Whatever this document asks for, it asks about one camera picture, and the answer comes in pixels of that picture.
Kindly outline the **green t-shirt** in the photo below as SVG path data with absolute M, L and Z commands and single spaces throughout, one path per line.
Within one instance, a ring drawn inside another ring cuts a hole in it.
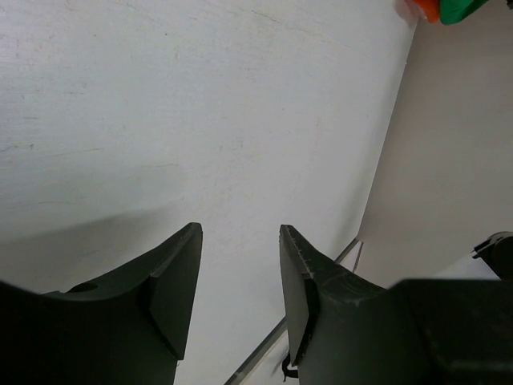
M 479 10 L 487 0 L 440 0 L 440 21 L 443 25 L 454 25 Z

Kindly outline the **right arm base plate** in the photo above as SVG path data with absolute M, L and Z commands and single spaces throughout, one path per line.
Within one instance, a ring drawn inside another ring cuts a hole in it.
M 287 379 L 298 379 L 298 370 L 292 365 L 290 351 L 287 352 L 286 356 L 281 362 L 281 371 L 283 374 L 283 382 Z

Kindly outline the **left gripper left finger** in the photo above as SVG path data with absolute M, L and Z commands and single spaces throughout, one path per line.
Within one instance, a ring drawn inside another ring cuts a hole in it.
M 203 232 L 164 243 L 69 291 L 1 285 L 4 384 L 171 384 L 184 358 Z

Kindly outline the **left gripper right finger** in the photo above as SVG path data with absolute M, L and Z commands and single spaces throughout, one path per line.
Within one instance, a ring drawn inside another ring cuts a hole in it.
M 302 384 L 403 384 L 402 304 L 280 227 L 289 351 Z

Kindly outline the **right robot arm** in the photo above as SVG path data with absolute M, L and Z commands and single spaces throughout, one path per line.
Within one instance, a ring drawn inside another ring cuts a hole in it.
M 512 232 L 492 234 L 470 254 L 436 274 L 437 279 L 512 281 Z

